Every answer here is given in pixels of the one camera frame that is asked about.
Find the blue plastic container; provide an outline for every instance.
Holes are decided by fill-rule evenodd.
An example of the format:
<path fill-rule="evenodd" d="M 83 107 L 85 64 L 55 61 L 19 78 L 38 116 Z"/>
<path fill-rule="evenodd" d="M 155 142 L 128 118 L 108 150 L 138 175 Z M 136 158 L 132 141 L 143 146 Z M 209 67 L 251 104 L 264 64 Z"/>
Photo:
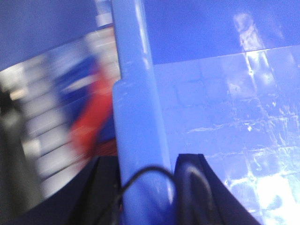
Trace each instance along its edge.
<path fill-rule="evenodd" d="M 122 182 L 203 153 L 265 225 L 300 221 L 300 2 L 113 0 L 122 79 L 114 115 Z M 125 194 L 128 225 L 174 223 L 160 174 Z"/>

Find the blue surface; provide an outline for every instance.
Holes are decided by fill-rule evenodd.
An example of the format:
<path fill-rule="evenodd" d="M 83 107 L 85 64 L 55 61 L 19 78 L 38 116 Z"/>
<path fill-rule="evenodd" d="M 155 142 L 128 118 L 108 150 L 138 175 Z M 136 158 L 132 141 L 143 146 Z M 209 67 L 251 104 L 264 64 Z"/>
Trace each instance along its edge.
<path fill-rule="evenodd" d="M 296 0 L 145 0 L 154 64 L 298 45 Z M 261 45 L 240 45 L 241 33 L 256 29 Z"/>
<path fill-rule="evenodd" d="M 94 0 L 0 1 L 0 71 L 98 29 Z"/>
<path fill-rule="evenodd" d="M 129 0 L 126 7 L 113 1 L 123 182 L 142 165 L 171 169 L 179 153 L 203 153 L 258 221 L 297 225 L 300 3 Z M 169 221 L 167 204 L 147 205 L 168 202 L 157 190 L 164 188 L 151 177 L 131 189 L 127 224 Z"/>

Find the blurry background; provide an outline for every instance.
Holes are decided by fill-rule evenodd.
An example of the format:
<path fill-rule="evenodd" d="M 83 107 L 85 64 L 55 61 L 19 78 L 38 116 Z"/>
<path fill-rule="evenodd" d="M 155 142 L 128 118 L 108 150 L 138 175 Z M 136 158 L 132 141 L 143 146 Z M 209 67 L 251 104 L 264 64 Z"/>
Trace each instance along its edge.
<path fill-rule="evenodd" d="M 95 4 L 98 30 L 0 71 L 0 224 L 53 195 L 94 155 L 116 155 L 111 6 Z"/>

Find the dark object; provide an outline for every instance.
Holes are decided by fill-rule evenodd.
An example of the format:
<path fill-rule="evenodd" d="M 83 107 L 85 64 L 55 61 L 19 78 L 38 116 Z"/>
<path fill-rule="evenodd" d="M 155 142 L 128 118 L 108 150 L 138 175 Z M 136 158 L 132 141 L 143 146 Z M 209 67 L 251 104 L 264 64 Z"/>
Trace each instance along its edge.
<path fill-rule="evenodd" d="M 16 218 L 43 199 L 39 180 L 27 162 L 21 138 L 25 117 L 8 91 L 0 90 L 0 224 Z"/>
<path fill-rule="evenodd" d="M 184 180 L 185 175 L 183 170 L 187 166 L 192 166 L 202 173 L 209 184 L 211 195 L 213 198 L 212 205 L 209 206 L 209 193 L 205 182 L 192 177 L 189 186 L 186 188 Z M 193 225 L 207 224 L 223 224 L 223 225 L 259 225 L 259 223 L 250 215 L 250 213 L 239 203 L 239 201 L 228 191 L 220 179 L 213 172 L 212 168 L 207 163 L 204 155 L 199 154 L 180 154 L 177 158 L 175 177 L 178 179 L 178 200 L 179 200 L 179 224 L 185 225 L 185 220 L 191 220 Z M 184 192 L 190 191 L 192 196 L 191 202 L 186 202 L 183 199 Z M 187 215 L 182 207 L 189 205 Z"/>
<path fill-rule="evenodd" d="M 55 195 L 7 225 L 93 225 L 120 188 L 117 157 L 93 158 Z M 102 218 L 111 222 L 112 212 Z"/>

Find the black cable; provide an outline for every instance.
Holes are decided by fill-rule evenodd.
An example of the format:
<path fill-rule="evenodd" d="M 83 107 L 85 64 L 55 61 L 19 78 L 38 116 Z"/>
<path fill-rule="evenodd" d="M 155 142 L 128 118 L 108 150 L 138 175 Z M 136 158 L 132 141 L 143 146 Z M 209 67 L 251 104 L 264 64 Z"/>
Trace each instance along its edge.
<path fill-rule="evenodd" d="M 122 196 L 124 195 L 124 193 L 128 190 L 128 188 L 140 177 L 142 176 L 144 173 L 147 172 L 160 172 L 163 175 L 165 175 L 166 177 L 168 177 L 172 183 L 175 185 L 175 189 L 177 187 L 177 181 L 174 178 L 173 174 L 171 174 L 168 170 L 159 167 L 159 166 L 147 166 L 141 170 L 139 170 L 138 172 L 136 172 L 130 179 L 129 181 L 121 188 L 121 190 L 119 191 L 119 193 L 115 196 L 114 200 L 101 212 L 100 216 L 97 218 L 96 222 L 94 223 L 95 225 L 101 225 L 102 220 L 104 218 L 104 216 L 106 215 L 106 213 L 110 210 L 112 210 L 120 201 L 120 199 L 122 198 Z M 115 210 L 112 211 L 113 215 L 112 215 L 112 223 L 111 225 L 117 225 L 116 221 L 118 219 L 118 214 L 117 214 L 117 209 L 115 208 Z"/>

